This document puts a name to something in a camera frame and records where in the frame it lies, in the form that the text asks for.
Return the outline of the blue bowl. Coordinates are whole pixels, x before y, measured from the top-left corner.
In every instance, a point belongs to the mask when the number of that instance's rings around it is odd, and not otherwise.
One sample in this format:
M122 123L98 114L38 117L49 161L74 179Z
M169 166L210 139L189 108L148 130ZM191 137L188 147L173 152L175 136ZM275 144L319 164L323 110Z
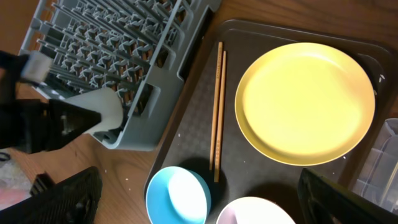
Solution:
M211 209L211 194L196 172L178 166L165 167L151 178L146 210L153 224L204 224Z

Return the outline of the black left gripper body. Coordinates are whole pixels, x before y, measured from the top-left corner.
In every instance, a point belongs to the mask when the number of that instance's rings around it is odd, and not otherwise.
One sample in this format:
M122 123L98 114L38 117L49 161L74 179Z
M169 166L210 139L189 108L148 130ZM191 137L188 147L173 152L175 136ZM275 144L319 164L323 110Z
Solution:
M38 85L21 78L29 54L1 52L1 148L14 147L33 154L48 149L49 102L18 100L17 83Z

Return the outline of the white cup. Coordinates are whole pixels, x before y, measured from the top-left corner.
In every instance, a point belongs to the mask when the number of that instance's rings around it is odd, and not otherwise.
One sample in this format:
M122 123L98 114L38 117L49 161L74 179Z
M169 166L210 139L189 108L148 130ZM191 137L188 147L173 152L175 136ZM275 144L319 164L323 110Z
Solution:
M116 92L111 88L100 88L64 100L74 106L92 110L101 115L101 121L85 134L119 128L123 122L123 107Z

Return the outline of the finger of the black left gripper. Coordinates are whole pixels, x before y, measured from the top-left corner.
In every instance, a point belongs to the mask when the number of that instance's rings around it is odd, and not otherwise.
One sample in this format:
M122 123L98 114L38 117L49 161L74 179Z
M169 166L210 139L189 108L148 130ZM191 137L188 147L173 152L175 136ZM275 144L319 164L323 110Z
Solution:
M48 149L61 149L101 122L101 115L61 100L49 100Z

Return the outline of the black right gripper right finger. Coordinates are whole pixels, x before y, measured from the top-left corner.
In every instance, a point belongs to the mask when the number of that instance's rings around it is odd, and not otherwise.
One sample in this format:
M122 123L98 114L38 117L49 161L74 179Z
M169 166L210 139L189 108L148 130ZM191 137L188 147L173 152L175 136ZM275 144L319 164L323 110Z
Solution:
M397 215L308 168L302 169L297 193L306 223L397 224Z

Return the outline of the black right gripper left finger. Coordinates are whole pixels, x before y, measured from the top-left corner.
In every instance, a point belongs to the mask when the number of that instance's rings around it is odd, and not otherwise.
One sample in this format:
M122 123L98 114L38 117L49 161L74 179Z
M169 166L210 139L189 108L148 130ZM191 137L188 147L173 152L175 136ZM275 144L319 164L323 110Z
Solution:
M1 224L93 224L101 198L102 180L91 166L59 183L38 174L30 198L1 211Z

